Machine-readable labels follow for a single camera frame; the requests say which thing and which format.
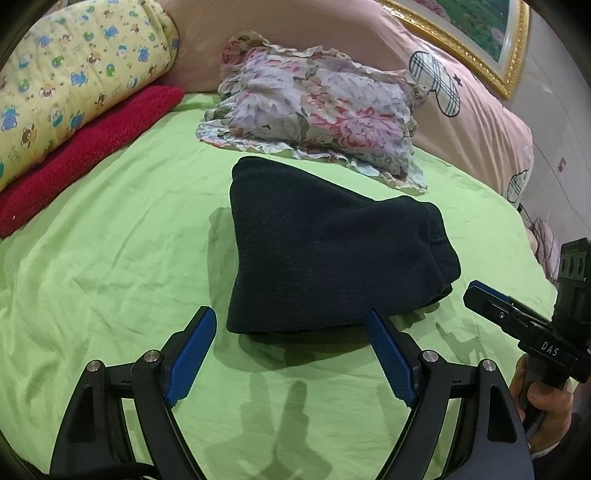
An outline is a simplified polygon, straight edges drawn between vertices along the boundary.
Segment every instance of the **yellow pillow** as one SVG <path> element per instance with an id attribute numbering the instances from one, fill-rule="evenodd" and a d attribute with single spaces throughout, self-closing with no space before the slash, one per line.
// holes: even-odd
<path id="1" fill-rule="evenodd" d="M 0 72 L 0 191 L 168 71 L 177 49 L 154 0 L 89 0 L 40 19 Z"/>

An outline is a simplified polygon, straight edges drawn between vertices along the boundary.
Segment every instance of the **sleeve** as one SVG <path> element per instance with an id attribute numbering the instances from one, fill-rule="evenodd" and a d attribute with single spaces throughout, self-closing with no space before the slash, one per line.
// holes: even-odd
<path id="1" fill-rule="evenodd" d="M 550 477 L 550 474 L 554 470 L 554 466 L 573 444 L 574 439 L 581 430 L 581 426 L 581 417 L 577 413 L 573 413 L 569 431 L 564 438 L 558 444 L 542 450 L 541 452 L 535 452 L 532 454 L 535 480 L 544 480 Z"/>

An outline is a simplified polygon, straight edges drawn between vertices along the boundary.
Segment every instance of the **human hand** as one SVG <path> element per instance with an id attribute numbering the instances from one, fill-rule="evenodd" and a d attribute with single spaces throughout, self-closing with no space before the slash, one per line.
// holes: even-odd
<path id="1" fill-rule="evenodd" d="M 511 397 L 513 397 L 521 421 L 525 419 L 525 412 L 519 406 L 519 393 L 523 386 L 526 366 L 527 360 L 525 355 L 522 355 L 517 360 L 515 374 L 509 386 L 509 392 L 511 393 Z M 573 394 L 568 391 L 568 385 L 569 382 L 567 382 L 563 390 L 541 382 L 533 382 L 530 385 L 527 391 L 527 399 L 535 408 L 547 412 L 540 428 L 529 439 L 530 452 L 540 452 L 555 445 L 568 432 L 573 412 Z"/>

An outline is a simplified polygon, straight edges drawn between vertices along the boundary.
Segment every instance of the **gold picture frame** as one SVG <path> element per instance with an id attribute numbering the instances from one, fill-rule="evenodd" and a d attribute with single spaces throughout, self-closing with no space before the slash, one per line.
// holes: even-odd
<path id="1" fill-rule="evenodd" d="M 519 80 L 527 47 L 530 8 L 525 2 L 508 0 L 506 31 L 499 59 L 496 60 L 449 20 L 422 5 L 438 6 L 436 1 L 378 1 L 410 30 L 414 30 L 419 36 L 450 53 L 478 74 L 503 99 L 507 100 L 511 97 Z"/>

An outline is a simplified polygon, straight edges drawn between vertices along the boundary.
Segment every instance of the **black folded cloth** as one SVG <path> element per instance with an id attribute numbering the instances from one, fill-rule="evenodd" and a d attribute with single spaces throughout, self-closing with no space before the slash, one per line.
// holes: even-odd
<path id="1" fill-rule="evenodd" d="M 238 275 L 235 333 L 365 323 L 442 299 L 460 276 L 439 209 L 408 196 L 375 201 L 299 168 L 243 157 L 230 203 Z"/>

